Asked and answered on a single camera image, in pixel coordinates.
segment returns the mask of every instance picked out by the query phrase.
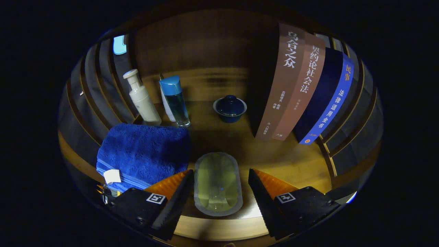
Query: pump dispenser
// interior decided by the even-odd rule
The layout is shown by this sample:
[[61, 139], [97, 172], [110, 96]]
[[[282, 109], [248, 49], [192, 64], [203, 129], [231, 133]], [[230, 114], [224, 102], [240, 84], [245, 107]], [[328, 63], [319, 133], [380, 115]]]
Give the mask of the pump dispenser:
[[160, 125], [162, 119], [158, 115], [146, 87], [140, 82], [138, 73], [137, 69], [132, 69], [123, 75], [123, 78], [128, 80], [132, 89], [130, 91], [131, 100], [147, 125]]

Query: book spine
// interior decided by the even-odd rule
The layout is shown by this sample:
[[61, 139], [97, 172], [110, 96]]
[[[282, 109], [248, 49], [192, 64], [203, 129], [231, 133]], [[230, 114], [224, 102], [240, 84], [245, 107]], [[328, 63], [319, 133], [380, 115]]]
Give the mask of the book spine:
[[256, 138], [270, 140], [296, 86], [303, 63], [305, 31], [279, 23], [279, 51], [270, 95]]
[[349, 88], [351, 87], [353, 72], [353, 61], [348, 56], [343, 54], [342, 73], [340, 75], [340, 80], [338, 81], [334, 95], [316, 124], [302, 140], [298, 140], [300, 144], [310, 145], [325, 130], [325, 128], [333, 120], [334, 116], [337, 115], [337, 112], [343, 105], [346, 95], [349, 92]]
[[305, 111], [322, 74], [325, 61], [325, 43], [322, 39], [305, 33], [305, 52], [299, 79], [291, 100], [277, 125], [272, 138], [284, 141]]

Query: folded towel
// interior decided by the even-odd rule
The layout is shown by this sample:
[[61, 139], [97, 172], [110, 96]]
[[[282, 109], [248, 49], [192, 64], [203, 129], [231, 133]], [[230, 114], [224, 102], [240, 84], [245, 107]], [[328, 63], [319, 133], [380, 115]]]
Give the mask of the folded towel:
[[97, 152], [96, 170], [117, 169], [121, 183], [109, 188], [124, 192], [145, 189], [187, 169], [191, 140], [185, 128], [120, 123], [110, 129]]

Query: dark blue book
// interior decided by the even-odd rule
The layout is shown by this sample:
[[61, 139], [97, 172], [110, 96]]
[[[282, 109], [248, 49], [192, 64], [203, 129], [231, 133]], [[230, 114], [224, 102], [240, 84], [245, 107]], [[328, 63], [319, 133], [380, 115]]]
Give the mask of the dark blue book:
[[354, 65], [348, 56], [326, 48], [316, 91], [293, 129], [300, 144], [310, 145], [332, 121], [351, 87], [353, 71]]

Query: book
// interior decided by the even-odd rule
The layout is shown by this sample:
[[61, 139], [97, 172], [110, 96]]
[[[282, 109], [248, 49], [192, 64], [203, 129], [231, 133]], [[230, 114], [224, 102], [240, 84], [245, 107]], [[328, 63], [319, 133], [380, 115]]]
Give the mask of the book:
[[325, 42], [322, 39], [305, 33], [305, 52], [299, 78], [291, 93], [291, 100], [273, 132], [273, 139], [284, 141], [305, 111], [320, 80], [325, 52]]
[[352, 59], [340, 51], [326, 48], [316, 91], [293, 129], [300, 144], [310, 145], [333, 120], [349, 92], [353, 72]]
[[279, 23], [276, 69], [256, 138], [270, 140], [288, 107], [304, 62], [305, 34], [300, 28]]

